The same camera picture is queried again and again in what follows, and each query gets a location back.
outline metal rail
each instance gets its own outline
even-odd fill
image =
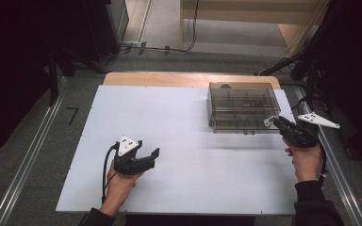
[[[67,88],[67,79],[62,77],[59,84],[59,96],[52,106],[48,108],[43,117],[42,123],[28,148],[25,158],[22,164],[18,168],[13,180],[8,186],[8,190],[5,192],[4,198],[0,204],[0,225],[6,225],[10,213],[17,202],[17,199],[22,192],[25,181],[31,171],[35,160],[37,159],[38,153],[40,152],[41,146],[48,134],[48,131],[52,125],[52,122],[58,113],[58,109],[64,97],[65,89]]]
[[[295,87],[295,91],[299,99],[302,99],[304,97],[303,88]],[[304,110],[306,112],[309,112],[309,108],[307,105],[304,105]],[[327,137],[324,134],[322,126],[319,127],[320,127],[319,139],[322,143],[322,146],[324,146],[324,149],[327,154],[327,167],[331,173],[332,178],[334,179],[340,198],[342,199],[345,205],[346,211],[348,212],[348,215],[351,218],[352,224],[354,226],[362,226],[362,212],[360,206],[358,205],[357,199],[351,187],[349,186],[349,183],[346,180],[345,174],[340,168],[337,159],[334,156],[334,152],[327,140]]]

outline black curtain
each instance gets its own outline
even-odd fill
[[[362,1],[345,1],[329,25],[319,45],[318,59],[324,71],[319,87],[356,128],[357,133],[347,141],[362,153]]]
[[[50,85],[45,45],[30,23],[16,1],[0,0],[0,147]]]

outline white fiducial marker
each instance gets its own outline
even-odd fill
[[[314,113],[314,112],[305,114],[305,115],[299,115],[298,119],[301,121],[307,121],[312,124],[327,126],[327,127],[336,128],[336,129],[340,128],[339,124],[326,120],[325,118],[323,118],[319,115],[316,115],[316,113]]]
[[[119,156],[129,153],[131,150],[138,147],[139,143],[129,137],[122,137],[120,139]]]

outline hand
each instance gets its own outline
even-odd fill
[[[313,148],[298,148],[282,137],[288,145],[285,152],[292,156],[295,175],[299,182],[317,180],[317,171],[321,164],[321,149],[319,144]]]
[[[114,170],[114,162],[111,161],[110,170],[107,173],[107,179],[116,173]],[[107,184],[107,197],[100,208],[100,211],[108,216],[116,217],[120,206],[125,202],[131,189],[137,185],[137,179],[141,177],[143,172],[133,176],[125,176],[119,172],[111,178]]]

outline white board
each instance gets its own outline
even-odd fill
[[[279,134],[213,134],[207,89],[101,86],[80,138],[57,211],[99,208],[108,148],[143,140],[137,157],[160,148],[121,211],[143,214],[292,215],[297,180]],[[275,90],[281,115],[293,121]]]

